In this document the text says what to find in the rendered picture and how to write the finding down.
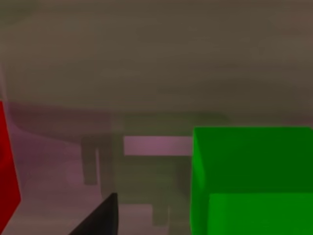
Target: green block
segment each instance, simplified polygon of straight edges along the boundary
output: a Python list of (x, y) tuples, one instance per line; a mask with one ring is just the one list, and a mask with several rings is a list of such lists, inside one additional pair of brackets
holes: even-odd
[(192, 235), (313, 234), (309, 127), (198, 127)]

